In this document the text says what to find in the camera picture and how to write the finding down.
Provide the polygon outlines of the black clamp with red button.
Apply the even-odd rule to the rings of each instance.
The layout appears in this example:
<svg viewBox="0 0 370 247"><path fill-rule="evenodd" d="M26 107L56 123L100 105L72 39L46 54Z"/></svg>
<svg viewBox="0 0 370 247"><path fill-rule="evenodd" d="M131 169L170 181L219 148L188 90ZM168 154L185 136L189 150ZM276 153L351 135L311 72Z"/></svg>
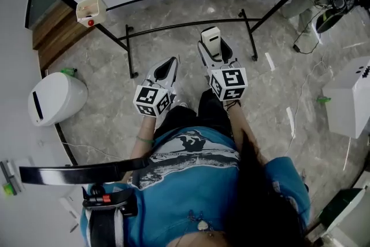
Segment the black clamp with red button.
<svg viewBox="0 0 370 247"><path fill-rule="evenodd" d="M123 216L136 216L138 206L133 189L124 189L114 193L107 193L102 185L94 184L91 194L85 188L83 192L83 207L91 211L119 210Z"/></svg>

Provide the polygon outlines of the black curved mount bar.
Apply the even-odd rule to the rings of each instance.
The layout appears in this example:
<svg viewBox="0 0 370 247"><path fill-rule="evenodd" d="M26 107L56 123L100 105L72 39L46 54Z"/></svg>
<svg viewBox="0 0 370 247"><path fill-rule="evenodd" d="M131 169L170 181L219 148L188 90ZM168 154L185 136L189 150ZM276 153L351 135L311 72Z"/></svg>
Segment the black curved mount bar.
<svg viewBox="0 0 370 247"><path fill-rule="evenodd" d="M19 167L21 181L32 185L84 185L117 182L126 172L147 167L148 158L70 167Z"/></svg>

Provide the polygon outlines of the white rounded appliance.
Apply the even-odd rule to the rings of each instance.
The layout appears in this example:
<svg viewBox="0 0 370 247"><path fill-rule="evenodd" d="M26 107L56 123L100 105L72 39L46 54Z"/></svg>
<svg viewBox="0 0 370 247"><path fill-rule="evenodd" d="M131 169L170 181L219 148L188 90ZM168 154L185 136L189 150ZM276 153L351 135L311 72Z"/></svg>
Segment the white rounded appliance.
<svg viewBox="0 0 370 247"><path fill-rule="evenodd" d="M52 126L75 115L87 102L88 89L62 72L43 78L28 96L28 113L37 126Z"/></svg>

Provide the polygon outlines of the black green office chair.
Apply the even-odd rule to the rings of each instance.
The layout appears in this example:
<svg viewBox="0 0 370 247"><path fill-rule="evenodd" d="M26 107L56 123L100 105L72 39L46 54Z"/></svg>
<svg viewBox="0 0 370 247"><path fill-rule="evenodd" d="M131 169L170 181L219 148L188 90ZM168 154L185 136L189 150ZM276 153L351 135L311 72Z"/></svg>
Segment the black green office chair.
<svg viewBox="0 0 370 247"><path fill-rule="evenodd" d="M341 18L342 13L336 9L328 9L316 21L316 32L322 34L331 29Z"/></svg>

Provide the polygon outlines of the dark glass panel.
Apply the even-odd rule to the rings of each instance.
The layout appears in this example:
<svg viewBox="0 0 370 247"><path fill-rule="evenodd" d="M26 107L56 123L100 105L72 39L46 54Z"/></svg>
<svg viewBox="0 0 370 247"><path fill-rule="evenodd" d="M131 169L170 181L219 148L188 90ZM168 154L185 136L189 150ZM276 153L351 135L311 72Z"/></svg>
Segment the dark glass panel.
<svg viewBox="0 0 370 247"><path fill-rule="evenodd" d="M25 15L25 28L33 30L56 2L58 2L58 0L28 0Z"/></svg>

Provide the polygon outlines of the white marker holder box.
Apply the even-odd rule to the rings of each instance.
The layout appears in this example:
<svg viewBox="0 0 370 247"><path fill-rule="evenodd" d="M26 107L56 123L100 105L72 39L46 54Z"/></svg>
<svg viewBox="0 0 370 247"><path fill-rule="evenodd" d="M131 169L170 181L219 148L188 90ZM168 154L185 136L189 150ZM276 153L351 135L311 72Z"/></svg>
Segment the white marker holder box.
<svg viewBox="0 0 370 247"><path fill-rule="evenodd" d="M96 3L97 6L93 10L81 10L81 7ZM83 0L80 1L76 6L76 18L77 22L89 28L88 21L94 20L94 25L105 22L106 20L107 6L103 0Z"/></svg>

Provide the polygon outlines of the wooden platform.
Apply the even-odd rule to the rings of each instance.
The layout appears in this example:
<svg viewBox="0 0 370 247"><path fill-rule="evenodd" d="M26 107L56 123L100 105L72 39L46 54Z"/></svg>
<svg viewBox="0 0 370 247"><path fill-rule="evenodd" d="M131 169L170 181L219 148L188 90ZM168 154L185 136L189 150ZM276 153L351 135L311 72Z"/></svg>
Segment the wooden platform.
<svg viewBox="0 0 370 247"><path fill-rule="evenodd" d="M51 5L32 30L32 48L38 53L40 70L45 71L92 30L78 23L75 11L64 2Z"/></svg>

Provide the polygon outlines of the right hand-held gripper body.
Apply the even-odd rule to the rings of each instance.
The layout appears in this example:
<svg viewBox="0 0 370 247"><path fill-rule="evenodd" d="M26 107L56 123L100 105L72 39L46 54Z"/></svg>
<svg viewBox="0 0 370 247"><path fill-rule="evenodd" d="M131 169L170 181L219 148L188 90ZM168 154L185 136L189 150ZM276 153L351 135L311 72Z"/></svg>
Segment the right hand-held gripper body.
<svg viewBox="0 0 370 247"><path fill-rule="evenodd" d="M241 99L248 87L245 68L238 62L206 64L208 83L220 101Z"/></svg>

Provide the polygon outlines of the small white rectangular device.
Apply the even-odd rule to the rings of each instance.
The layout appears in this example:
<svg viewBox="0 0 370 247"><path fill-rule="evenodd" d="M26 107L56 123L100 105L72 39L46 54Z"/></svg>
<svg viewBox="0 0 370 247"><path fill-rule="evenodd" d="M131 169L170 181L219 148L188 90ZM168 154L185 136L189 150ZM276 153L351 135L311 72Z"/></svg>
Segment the small white rectangular device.
<svg viewBox="0 0 370 247"><path fill-rule="evenodd" d="M210 27L201 32L201 41L213 57L221 54L221 35L218 27Z"/></svg>

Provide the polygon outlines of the dark green white-framed panel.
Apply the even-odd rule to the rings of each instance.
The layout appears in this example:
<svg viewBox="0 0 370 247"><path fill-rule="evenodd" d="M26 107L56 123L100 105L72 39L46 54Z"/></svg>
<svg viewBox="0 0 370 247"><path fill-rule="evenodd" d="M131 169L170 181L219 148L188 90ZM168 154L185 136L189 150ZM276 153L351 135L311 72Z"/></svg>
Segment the dark green white-framed panel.
<svg viewBox="0 0 370 247"><path fill-rule="evenodd" d="M340 190L322 210L319 215L320 223L326 230L331 230L360 203L365 192L364 188Z"/></svg>

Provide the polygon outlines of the person's right forearm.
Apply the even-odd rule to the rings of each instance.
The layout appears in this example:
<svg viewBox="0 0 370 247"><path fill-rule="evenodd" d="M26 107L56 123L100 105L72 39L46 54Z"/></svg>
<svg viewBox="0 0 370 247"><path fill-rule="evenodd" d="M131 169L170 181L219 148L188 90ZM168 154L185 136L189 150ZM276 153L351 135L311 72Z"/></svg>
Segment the person's right forearm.
<svg viewBox="0 0 370 247"><path fill-rule="evenodd" d="M252 154L256 159L260 157L260 148L257 138L245 117L239 100L226 101L224 107L228 113L231 124L232 136L237 150Z"/></svg>

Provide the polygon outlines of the person's left forearm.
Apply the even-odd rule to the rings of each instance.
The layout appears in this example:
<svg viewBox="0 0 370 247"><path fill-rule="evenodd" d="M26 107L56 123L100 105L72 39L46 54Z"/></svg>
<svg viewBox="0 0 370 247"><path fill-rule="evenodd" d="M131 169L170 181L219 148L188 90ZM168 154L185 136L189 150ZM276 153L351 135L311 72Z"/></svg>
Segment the person's left forearm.
<svg viewBox="0 0 370 247"><path fill-rule="evenodd" d="M140 130L136 136L131 159L141 158L151 151L154 143L156 120L155 117L144 116Z"/></svg>

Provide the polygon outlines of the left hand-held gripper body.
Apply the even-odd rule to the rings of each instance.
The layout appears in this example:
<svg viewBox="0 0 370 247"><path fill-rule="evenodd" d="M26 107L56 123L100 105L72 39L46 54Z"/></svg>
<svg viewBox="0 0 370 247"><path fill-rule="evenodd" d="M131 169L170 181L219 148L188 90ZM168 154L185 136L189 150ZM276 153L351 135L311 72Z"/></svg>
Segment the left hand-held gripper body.
<svg viewBox="0 0 370 247"><path fill-rule="evenodd" d="M136 88L133 104L143 116L160 117L169 109L174 96L174 83L144 80Z"/></svg>

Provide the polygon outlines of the white cabinet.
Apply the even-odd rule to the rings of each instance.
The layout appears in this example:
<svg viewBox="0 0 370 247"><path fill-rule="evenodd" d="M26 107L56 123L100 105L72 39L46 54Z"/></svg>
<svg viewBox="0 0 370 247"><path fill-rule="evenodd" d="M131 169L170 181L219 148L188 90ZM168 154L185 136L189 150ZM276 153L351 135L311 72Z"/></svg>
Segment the white cabinet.
<svg viewBox="0 0 370 247"><path fill-rule="evenodd" d="M349 61L322 91L329 130L357 139L370 119L370 56Z"/></svg>

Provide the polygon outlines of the person's blue printed t-shirt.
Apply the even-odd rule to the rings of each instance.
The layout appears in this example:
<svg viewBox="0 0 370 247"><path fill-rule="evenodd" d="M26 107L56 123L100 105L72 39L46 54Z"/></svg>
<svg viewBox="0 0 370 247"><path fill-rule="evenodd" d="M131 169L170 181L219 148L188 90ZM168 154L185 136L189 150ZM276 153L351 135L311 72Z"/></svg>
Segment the person's blue printed t-shirt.
<svg viewBox="0 0 370 247"><path fill-rule="evenodd" d="M308 191L288 157L264 161L207 127L154 138L149 165L108 193L133 189L138 214L98 247L304 247Z"/></svg>

